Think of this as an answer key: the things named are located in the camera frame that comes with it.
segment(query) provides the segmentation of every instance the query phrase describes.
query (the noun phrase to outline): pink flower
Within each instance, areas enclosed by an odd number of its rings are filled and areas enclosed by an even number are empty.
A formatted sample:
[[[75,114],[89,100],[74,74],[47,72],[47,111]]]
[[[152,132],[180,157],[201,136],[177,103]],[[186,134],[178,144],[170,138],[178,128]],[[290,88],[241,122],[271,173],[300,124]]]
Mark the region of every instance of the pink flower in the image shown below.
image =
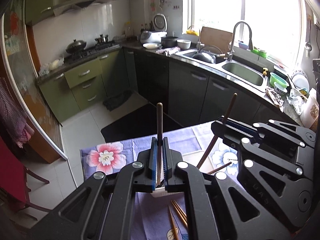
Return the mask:
[[[119,170],[126,165],[126,156],[121,154],[123,151],[121,142],[100,144],[97,150],[91,150],[87,156],[87,164],[90,167],[97,167],[96,171],[108,175],[113,173],[113,169]]]

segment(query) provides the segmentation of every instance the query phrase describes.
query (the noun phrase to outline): stainless steel sink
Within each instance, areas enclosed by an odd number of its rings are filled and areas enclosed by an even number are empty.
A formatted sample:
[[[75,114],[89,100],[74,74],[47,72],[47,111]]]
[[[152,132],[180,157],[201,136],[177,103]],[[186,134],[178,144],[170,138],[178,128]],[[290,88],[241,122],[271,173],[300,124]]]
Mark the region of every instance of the stainless steel sink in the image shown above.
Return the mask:
[[[196,62],[199,62],[201,64],[207,65],[209,67],[215,68],[217,70],[220,70],[232,77],[235,77],[248,85],[260,90],[261,92],[266,91],[266,86],[268,83],[268,78],[263,76],[262,73],[243,65],[235,60],[224,60],[223,62],[218,62],[217,64],[211,64],[207,62],[203,62],[198,59],[192,58],[194,54],[198,52],[197,49],[189,49],[181,52],[177,52],[176,55],[180,57],[184,57]]]

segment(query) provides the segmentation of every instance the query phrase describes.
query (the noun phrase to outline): curved faucet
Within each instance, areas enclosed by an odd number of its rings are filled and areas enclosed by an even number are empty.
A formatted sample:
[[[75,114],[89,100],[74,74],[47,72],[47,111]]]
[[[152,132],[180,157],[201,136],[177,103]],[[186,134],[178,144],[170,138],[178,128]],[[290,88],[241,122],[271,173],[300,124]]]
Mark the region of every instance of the curved faucet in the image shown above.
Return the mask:
[[[236,35],[236,29],[238,27],[238,25],[240,23],[244,23],[245,25],[247,25],[248,29],[249,29],[249,45],[248,45],[248,49],[249,50],[253,50],[253,45],[252,45],[252,30],[249,26],[249,24],[247,24],[246,22],[244,21],[240,21],[240,22],[237,22],[235,27],[233,28],[233,34],[232,34],[232,41],[231,41],[231,46],[230,46],[230,51],[228,53],[228,60],[231,61],[232,60],[232,56],[233,56],[233,43],[235,42],[235,35]]]

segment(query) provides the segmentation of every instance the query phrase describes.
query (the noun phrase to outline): floor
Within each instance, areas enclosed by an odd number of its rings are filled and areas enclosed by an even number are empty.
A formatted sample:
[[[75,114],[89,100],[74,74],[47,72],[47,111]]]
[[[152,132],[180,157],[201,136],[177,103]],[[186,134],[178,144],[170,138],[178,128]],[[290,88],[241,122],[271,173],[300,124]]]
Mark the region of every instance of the floor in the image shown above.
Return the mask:
[[[76,189],[76,186],[83,183],[80,149],[105,143],[100,132],[102,128],[147,103],[148,101],[139,94],[133,93],[122,106],[111,112],[100,102],[63,122],[64,148],[69,163],[60,158],[54,163],[47,164],[36,153],[21,160],[31,171],[50,181],[49,184],[44,184],[27,175],[28,187],[31,189],[30,201],[50,209],[56,207]],[[13,214],[10,210],[5,211],[12,220],[27,228],[32,227],[36,221],[25,214],[30,214],[38,220],[47,214],[33,208],[27,208],[18,214]]]

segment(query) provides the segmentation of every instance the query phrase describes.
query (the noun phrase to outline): blue flower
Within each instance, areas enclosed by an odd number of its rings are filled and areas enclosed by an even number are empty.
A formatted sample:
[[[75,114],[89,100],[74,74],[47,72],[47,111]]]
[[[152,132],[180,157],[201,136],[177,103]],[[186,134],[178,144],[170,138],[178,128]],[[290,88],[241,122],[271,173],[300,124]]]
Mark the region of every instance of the blue flower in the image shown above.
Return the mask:
[[[218,149],[212,155],[212,162],[217,165],[217,168],[231,162],[230,165],[220,171],[227,171],[229,174],[235,175],[238,171],[237,151],[222,142],[219,143]]]

